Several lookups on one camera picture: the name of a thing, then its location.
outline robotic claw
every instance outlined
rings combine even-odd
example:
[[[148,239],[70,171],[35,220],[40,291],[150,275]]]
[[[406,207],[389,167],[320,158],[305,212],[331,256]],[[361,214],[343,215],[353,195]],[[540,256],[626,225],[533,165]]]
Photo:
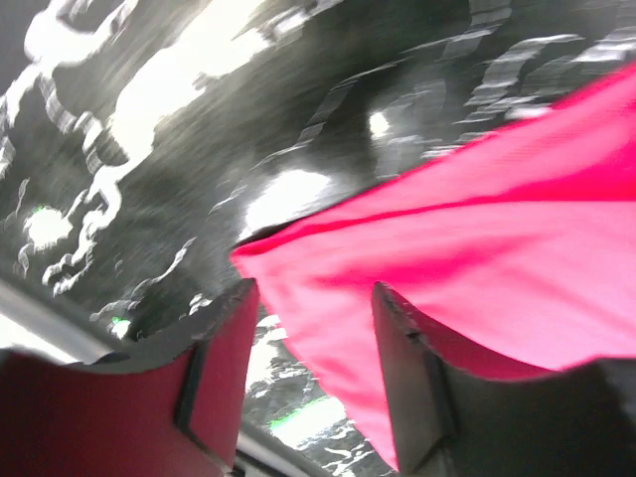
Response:
[[[241,425],[257,307],[243,280],[92,365],[2,352],[3,475],[328,475]],[[500,368],[528,365],[440,328],[385,285],[373,310],[402,475],[634,475],[634,361],[488,381],[439,356],[437,340]]]

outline folded cloth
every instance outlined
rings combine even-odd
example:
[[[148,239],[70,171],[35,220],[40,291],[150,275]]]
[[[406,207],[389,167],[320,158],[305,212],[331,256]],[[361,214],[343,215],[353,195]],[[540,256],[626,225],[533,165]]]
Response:
[[[636,357],[636,66],[410,173],[239,247],[288,346],[396,466],[371,310],[384,281],[428,316],[531,365]]]

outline red fabric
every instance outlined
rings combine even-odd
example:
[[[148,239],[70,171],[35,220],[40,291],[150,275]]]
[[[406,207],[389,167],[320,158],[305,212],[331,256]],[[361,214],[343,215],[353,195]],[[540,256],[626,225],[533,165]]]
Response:
[[[233,253],[290,349],[389,463],[376,281],[536,367],[636,357],[635,100],[630,67]],[[472,371],[488,376],[486,362]]]

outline black marble surface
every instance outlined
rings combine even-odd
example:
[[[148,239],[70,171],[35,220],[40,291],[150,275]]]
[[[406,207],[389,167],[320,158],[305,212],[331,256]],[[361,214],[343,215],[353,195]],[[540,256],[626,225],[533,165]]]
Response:
[[[550,113],[636,48],[636,0],[211,5],[0,6],[0,267],[131,339],[234,282],[236,243]],[[266,347],[244,412],[271,428],[324,393]],[[346,419],[297,447],[390,472]]]

